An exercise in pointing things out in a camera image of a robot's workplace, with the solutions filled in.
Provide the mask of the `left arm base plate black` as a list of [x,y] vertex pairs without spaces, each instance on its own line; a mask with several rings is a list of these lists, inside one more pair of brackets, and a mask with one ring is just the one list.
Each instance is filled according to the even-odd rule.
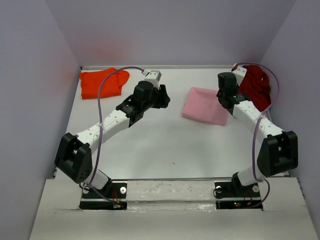
[[126,210],[127,185],[126,181],[114,181],[109,192],[105,196],[102,196],[102,193],[98,193],[85,183],[80,183],[81,197],[79,208],[82,210]]

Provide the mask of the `pink t shirt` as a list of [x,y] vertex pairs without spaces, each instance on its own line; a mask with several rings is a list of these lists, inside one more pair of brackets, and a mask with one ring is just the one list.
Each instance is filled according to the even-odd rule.
[[181,113],[182,117],[225,126],[229,112],[219,103],[217,93],[217,90],[191,87]]

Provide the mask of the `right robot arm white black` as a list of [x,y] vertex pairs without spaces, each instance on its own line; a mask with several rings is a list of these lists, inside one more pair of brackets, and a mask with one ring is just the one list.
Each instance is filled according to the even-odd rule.
[[253,142],[261,143],[259,153],[251,154],[251,166],[232,176],[230,190],[242,196],[253,184],[298,167],[298,136],[274,125],[245,93],[239,93],[234,73],[222,72],[217,77],[219,103],[252,132]]

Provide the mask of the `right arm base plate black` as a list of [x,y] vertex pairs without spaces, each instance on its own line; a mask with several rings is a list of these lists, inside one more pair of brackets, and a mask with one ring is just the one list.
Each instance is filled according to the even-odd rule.
[[261,194],[257,183],[246,186],[236,191],[229,181],[218,181],[214,183],[212,191],[216,199],[217,210],[235,209],[262,209]]

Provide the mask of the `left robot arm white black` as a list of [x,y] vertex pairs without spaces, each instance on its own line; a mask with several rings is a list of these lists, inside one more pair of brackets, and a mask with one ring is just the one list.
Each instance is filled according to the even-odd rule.
[[112,179],[98,169],[98,162],[92,160],[93,153],[99,154],[103,143],[137,123],[147,110],[167,108],[170,100],[164,84],[155,87],[149,81],[140,81],[133,94],[101,122],[75,135],[64,134],[54,160],[55,166],[75,183],[92,188],[97,196],[108,196]]

